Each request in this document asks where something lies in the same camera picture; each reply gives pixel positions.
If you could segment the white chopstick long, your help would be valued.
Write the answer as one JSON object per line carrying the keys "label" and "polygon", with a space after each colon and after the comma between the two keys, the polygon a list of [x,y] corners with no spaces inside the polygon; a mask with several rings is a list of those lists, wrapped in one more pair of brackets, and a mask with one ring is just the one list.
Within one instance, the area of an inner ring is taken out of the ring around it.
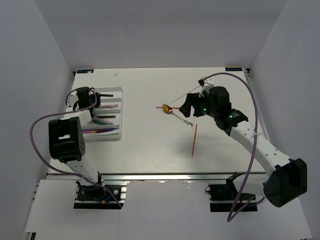
{"label": "white chopstick long", "polygon": [[174,103],[174,102],[178,101],[179,99],[183,98],[184,96],[186,96],[186,95],[189,94],[189,93],[192,93],[193,91],[199,89],[200,87],[201,87],[200,85],[197,86],[197,87],[195,87],[194,89],[188,91],[187,93],[185,93],[185,94],[183,94],[182,96],[176,98],[175,100],[171,101],[170,103]]}

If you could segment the knife with teal handle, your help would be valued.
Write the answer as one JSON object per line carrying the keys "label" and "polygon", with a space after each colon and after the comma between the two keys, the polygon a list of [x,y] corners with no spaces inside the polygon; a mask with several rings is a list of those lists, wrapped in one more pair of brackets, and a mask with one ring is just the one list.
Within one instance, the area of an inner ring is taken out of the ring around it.
{"label": "knife with teal handle", "polygon": [[113,125],[113,123],[110,121],[105,121],[103,119],[97,119],[97,118],[93,119],[92,122],[97,125]]}

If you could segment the silver spoon iridescent handle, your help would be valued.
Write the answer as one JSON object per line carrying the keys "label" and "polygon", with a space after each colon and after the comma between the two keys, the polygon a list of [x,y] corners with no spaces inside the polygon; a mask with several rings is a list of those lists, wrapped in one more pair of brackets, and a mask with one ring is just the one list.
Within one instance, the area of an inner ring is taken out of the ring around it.
{"label": "silver spoon iridescent handle", "polygon": [[169,105],[163,104],[163,105],[162,105],[162,109],[163,109],[163,111],[164,111],[167,115],[173,115],[173,116],[175,116],[176,118],[178,118],[179,120],[181,120],[183,123],[185,123],[188,127],[192,128],[192,127],[194,126],[191,122],[183,119],[182,117],[180,117],[180,116],[178,116],[176,113],[174,113],[174,112],[173,112],[173,108],[170,107]]}

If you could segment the gold spoon pink handle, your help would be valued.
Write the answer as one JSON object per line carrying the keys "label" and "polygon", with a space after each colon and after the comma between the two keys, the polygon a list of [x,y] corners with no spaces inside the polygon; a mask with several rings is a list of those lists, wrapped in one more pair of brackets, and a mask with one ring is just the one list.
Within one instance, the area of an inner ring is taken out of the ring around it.
{"label": "gold spoon pink handle", "polygon": [[108,104],[108,105],[102,105],[99,107],[99,109],[109,109],[109,108],[117,108],[118,104]]}

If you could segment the orange chopstick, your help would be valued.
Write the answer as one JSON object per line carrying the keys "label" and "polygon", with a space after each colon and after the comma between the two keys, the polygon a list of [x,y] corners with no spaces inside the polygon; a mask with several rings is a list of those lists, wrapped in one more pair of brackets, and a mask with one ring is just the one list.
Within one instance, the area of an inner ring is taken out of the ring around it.
{"label": "orange chopstick", "polygon": [[195,124],[194,127],[194,136],[193,136],[193,144],[192,144],[192,152],[191,152],[191,156],[194,156],[194,152],[195,152],[195,145],[196,145],[196,138],[197,138],[197,131],[198,131],[198,124]]}
{"label": "orange chopstick", "polygon": [[[156,106],[155,108],[157,108],[157,109],[163,109],[162,106]],[[171,107],[171,109],[173,109],[173,110],[178,110],[179,107]]]}

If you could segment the silver spoon patterned handle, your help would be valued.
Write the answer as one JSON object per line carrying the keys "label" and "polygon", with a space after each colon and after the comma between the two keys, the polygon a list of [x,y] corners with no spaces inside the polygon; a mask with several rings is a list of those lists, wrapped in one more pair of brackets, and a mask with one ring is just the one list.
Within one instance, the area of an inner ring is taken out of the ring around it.
{"label": "silver spoon patterned handle", "polygon": [[108,97],[108,98],[114,97],[113,94],[101,94],[101,93],[100,93],[100,96],[101,96],[101,97]]}

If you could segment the fork with pink handle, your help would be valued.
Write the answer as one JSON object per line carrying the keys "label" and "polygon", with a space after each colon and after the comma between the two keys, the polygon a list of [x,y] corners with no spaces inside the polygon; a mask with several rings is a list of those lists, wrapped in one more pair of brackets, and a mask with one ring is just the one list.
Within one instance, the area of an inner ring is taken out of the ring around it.
{"label": "fork with pink handle", "polygon": [[98,118],[98,117],[96,117],[94,120],[96,122],[99,122],[99,123],[104,124],[104,125],[113,125],[114,124],[113,122],[111,122],[109,120]]}

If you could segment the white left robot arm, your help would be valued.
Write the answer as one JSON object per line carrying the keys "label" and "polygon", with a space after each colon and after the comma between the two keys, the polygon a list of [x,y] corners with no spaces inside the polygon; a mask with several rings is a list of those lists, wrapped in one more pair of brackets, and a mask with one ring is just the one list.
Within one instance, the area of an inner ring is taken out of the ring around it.
{"label": "white left robot arm", "polygon": [[86,143],[83,127],[92,122],[98,97],[94,88],[80,87],[76,91],[77,107],[63,118],[48,123],[49,153],[52,159],[68,166],[78,177],[77,184],[99,200],[105,196],[106,187],[101,174],[85,156]]}

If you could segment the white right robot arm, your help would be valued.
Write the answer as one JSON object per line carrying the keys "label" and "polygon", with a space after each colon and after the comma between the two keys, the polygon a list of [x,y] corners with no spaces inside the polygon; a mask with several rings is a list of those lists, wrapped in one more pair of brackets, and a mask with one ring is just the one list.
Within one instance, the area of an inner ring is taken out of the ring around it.
{"label": "white right robot arm", "polygon": [[232,108],[230,95],[223,86],[205,86],[201,92],[188,93],[179,111],[186,117],[212,117],[217,127],[240,143],[263,167],[267,177],[250,176],[245,187],[232,182],[226,195],[236,200],[243,193],[259,195],[275,207],[282,207],[307,191],[307,164],[279,151],[263,136],[254,132],[253,125],[241,111]]}

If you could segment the blue label sticker left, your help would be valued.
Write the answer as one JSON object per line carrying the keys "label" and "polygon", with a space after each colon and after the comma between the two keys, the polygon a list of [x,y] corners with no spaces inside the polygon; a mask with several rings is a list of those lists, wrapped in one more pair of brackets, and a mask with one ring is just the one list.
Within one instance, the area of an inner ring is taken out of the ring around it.
{"label": "blue label sticker left", "polygon": [[93,72],[93,69],[78,69],[76,71],[77,74],[92,74]]}

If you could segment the blue label sticker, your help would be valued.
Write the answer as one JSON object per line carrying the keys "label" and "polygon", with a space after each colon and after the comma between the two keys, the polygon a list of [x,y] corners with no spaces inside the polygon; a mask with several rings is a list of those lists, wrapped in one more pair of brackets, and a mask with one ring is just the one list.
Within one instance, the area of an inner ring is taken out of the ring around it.
{"label": "blue label sticker", "polygon": [[242,72],[243,69],[241,67],[225,67],[226,72]]}
{"label": "blue label sticker", "polygon": [[93,69],[78,69],[76,71],[77,74],[92,74],[93,72]]}

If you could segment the white divided cutlery tray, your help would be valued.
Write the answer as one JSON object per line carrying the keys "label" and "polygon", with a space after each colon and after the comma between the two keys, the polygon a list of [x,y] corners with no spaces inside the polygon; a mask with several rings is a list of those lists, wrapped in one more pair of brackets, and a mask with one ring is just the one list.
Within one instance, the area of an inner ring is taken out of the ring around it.
{"label": "white divided cutlery tray", "polygon": [[96,93],[111,94],[113,97],[100,97],[100,106],[118,104],[118,107],[95,109],[95,117],[115,115],[116,118],[106,119],[113,122],[113,125],[98,125],[90,122],[82,127],[82,130],[98,130],[98,129],[118,129],[117,131],[104,132],[104,133],[84,133],[84,139],[87,141],[116,141],[122,137],[123,126],[123,103],[124,92],[121,87],[101,87],[95,89]]}

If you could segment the iridescent rainbow knife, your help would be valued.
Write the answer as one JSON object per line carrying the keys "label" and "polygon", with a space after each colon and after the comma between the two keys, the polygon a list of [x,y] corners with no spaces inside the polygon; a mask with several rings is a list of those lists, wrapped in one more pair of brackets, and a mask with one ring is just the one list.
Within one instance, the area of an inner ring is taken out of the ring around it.
{"label": "iridescent rainbow knife", "polygon": [[100,133],[108,133],[108,132],[113,132],[117,131],[117,128],[103,128],[103,129],[88,129],[88,130],[83,130],[83,134],[100,134]]}

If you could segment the blue label sticker right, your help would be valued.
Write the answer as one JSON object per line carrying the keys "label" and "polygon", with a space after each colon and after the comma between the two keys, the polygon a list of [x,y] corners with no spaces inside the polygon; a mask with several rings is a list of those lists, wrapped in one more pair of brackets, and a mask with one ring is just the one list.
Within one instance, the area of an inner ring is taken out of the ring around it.
{"label": "blue label sticker right", "polygon": [[243,69],[241,67],[225,67],[226,72],[242,72]]}

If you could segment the aluminium table frame rail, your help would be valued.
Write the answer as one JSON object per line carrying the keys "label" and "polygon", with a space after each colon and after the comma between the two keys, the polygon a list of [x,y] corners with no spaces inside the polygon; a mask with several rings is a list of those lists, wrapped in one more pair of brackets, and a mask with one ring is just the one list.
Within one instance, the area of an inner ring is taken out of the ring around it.
{"label": "aluminium table frame rail", "polygon": [[256,121],[245,122],[244,132],[240,134],[244,138],[243,147],[250,153],[253,154],[254,138],[257,138],[256,148],[254,152],[254,161],[257,162],[264,170],[266,175],[270,177],[276,170],[276,166],[284,166],[289,162],[289,157],[281,153],[274,145],[272,145],[268,138],[268,133],[264,126],[262,115],[259,111],[258,104],[256,103],[257,122],[258,127],[255,130]]}

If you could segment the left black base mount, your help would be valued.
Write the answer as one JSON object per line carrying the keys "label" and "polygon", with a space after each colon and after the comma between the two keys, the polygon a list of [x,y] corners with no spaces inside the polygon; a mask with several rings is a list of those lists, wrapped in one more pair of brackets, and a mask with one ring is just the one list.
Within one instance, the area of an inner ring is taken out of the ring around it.
{"label": "left black base mount", "polygon": [[126,199],[127,184],[116,181],[103,182],[103,180],[101,180],[101,183],[113,194],[121,206],[107,190],[92,184],[83,185],[77,180],[73,208],[80,210],[120,210]]}

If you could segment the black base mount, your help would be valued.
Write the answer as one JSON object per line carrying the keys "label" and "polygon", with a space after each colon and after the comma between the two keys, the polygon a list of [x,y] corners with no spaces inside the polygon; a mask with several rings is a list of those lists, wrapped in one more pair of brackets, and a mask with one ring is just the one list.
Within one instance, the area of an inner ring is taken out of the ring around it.
{"label": "black base mount", "polygon": [[[242,177],[245,173],[234,173],[232,176],[228,177],[225,183],[222,184],[209,184],[205,189],[205,193],[209,195],[210,200],[210,211],[212,213],[218,212],[229,212],[232,208],[234,200],[238,194],[236,187],[233,185],[233,181],[236,177]],[[251,197],[253,200],[246,206],[242,212],[257,212],[258,207],[255,203],[256,196],[242,192],[240,198],[235,206],[234,212],[236,212],[240,207],[242,207]]]}
{"label": "black base mount", "polygon": [[103,182],[103,180],[101,180],[101,183],[113,194],[121,206],[107,190],[92,184],[83,185],[77,180],[73,208],[80,210],[120,210],[126,199],[127,184],[116,181]]}

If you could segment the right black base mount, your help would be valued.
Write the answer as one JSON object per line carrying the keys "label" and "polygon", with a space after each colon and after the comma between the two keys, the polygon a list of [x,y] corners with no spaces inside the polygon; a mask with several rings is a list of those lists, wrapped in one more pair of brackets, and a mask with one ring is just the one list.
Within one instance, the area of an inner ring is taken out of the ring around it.
{"label": "right black base mount", "polygon": [[[205,189],[205,193],[209,195],[210,200],[210,211],[212,213],[218,212],[229,212],[232,208],[234,200],[238,194],[236,187],[233,185],[233,181],[236,177],[242,177],[245,173],[234,173],[232,176],[228,177],[225,183],[222,184],[209,184]],[[258,207],[255,203],[256,196],[242,192],[240,198],[235,206],[234,212],[236,212],[240,207],[242,207],[251,197],[253,200],[246,206],[242,212],[257,212]]]}

